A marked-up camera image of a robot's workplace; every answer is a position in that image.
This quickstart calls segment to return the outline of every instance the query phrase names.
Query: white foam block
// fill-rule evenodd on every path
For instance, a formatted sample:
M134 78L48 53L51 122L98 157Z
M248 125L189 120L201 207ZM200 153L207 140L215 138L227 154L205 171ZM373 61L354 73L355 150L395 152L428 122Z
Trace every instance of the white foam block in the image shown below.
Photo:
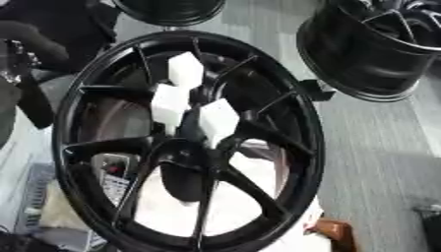
M189 90L159 84L151 108L155 122L163 123L168 135L173 135L176 127L181 124L182 117L188 107Z
M177 87L188 90L202 85L204 65L191 52L168 59L168 79Z
M224 138L232 135L239 116L225 98L218 99L201 108L199 127L209 140L212 149Z

